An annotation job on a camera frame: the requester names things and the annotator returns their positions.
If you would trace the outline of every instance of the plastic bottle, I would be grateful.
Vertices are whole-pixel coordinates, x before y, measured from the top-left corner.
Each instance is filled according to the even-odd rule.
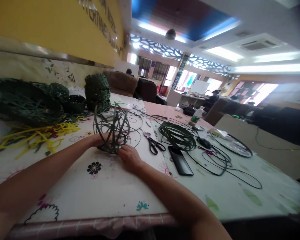
[[[192,118],[189,122],[189,125],[191,125],[191,126],[196,125],[196,123],[202,117],[202,112],[203,112],[203,106],[201,106],[198,110],[196,110],[196,112],[194,113],[194,115],[192,116]]]

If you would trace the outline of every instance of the ceiling air conditioner vent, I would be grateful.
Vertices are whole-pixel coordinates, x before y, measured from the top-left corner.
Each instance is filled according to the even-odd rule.
[[[237,37],[246,37],[248,35],[250,35],[251,33],[249,33],[248,31],[242,31],[242,32],[239,32],[239,33],[236,33],[235,35]]]
[[[252,42],[249,42],[249,43],[242,44],[240,46],[240,48],[243,48],[243,49],[248,50],[248,51],[258,51],[258,50],[262,50],[262,49],[266,49],[266,48],[278,47],[278,46],[281,46],[281,45],[282,44],[280,44],[279,42],[276,43],[276,42],[269,41],[269,40],[266,40],[266,39],[260,39],[260,40],[257,40],[257,41],[252,41]]]

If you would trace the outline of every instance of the scissors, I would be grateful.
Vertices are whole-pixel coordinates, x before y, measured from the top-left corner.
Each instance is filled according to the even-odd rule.
[[[143,132],[143,135],[148,139],[150,144],[150,152],[154,155],[158,154],[157,148],[159,148],[162,152],[166,150],[165,146],[163,146],[161,143],[158,143],[157,141],[153,140],[149,133]]]

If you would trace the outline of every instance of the woven basket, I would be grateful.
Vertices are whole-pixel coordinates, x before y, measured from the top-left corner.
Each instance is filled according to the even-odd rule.
[[[84,93],[86,98],[96,102],[106,101],[110,98],[110,88],[109,89],[98,89],[84,86]]]
[[[0,80],[0,113],[32,127],[53,125],[63,108],[41,89],[18,79]]]
[[[108,80],[103,73],[88,75],[85,77],[84,81],[89,88],[110,89]]]
[[[66,113],[82,113],[86,106],[86,99],[80,95],[70,95],[62,106]]]
[[[104,102],[97,102],[97,101],[91,101],[90,99],[87,99],[87,108],[90,111],[94,111],[96,106],[98,106],[99,109],[97,113],[107,111],[111,107],[110,100]]]
[[[50,95],[54,99],[56,99],[62,103],[68,101],[69,90],[65,86],[63,86],[59,83],[51,83],[49,85],[49,88],[50,88]]]

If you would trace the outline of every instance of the sofa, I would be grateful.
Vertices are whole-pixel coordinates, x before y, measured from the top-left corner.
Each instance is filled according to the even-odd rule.
[[[134,97],[146,102],[157,103],[161,105],[168,105],[167,101],[157,96],[157,85],[144,78],[139,78],[137,88],[134,92]]]
[[[220,98],[209,110],[204,120],[215,126],[225,114],[245,116],[257,107],[250,104],[241,104],[228,98]]]
[[[108,80],[112,93],[133,97],[138,84],[135,77],[123,72],[105,71],[103,74]]]

